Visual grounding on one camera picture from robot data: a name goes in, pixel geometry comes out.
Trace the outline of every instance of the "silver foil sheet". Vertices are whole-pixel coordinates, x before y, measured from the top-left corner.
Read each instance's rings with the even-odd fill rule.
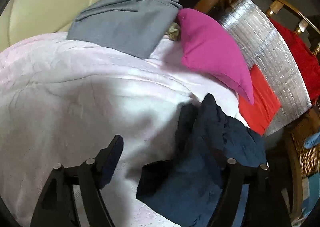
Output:
[[[251,0],[235,0],[220,24],[233,36],[249,68],[260,68],[281,108],[265,135],[288,125],[311,107],[298,66],[276,28]]]

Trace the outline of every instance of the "folded gray fabric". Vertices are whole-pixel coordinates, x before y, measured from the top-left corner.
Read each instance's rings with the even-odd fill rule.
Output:
[[[175,20],[179,0],[101,0],[82,11],[68,40],[82,40],[149,58]]]

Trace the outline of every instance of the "dark blue garment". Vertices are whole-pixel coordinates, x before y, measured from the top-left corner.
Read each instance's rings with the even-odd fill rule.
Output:
[[[181,108],[175,155],[142,168],[137,199],[176,224],[206,227],[222,193],[224,156],[257,167],[266,162],[264,141],[207,94],[200,108]],[[241,226],[247,196],[244,185],[233,227]]]

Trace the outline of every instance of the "white bed sheet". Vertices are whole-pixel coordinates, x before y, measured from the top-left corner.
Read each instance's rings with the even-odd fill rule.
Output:
[[[141,167],[170,158],[180,105],[207,93],[247,126],[237,94],[184,68],[180,43],[168,38],[140,60],[66,35],[35,36],[0,54],[1,197],[19,224],[29,226],[52,167],[79,165],[120,134],[124,151],[101,191],[115,225],[178,226],[135,198]]]

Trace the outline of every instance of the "pink fabric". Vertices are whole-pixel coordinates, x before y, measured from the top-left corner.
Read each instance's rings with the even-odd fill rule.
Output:
[[[231,35],[217,21],[193,9],[181,9],[178,19],[183,65],[213,75],[253,105],[250,73]]]

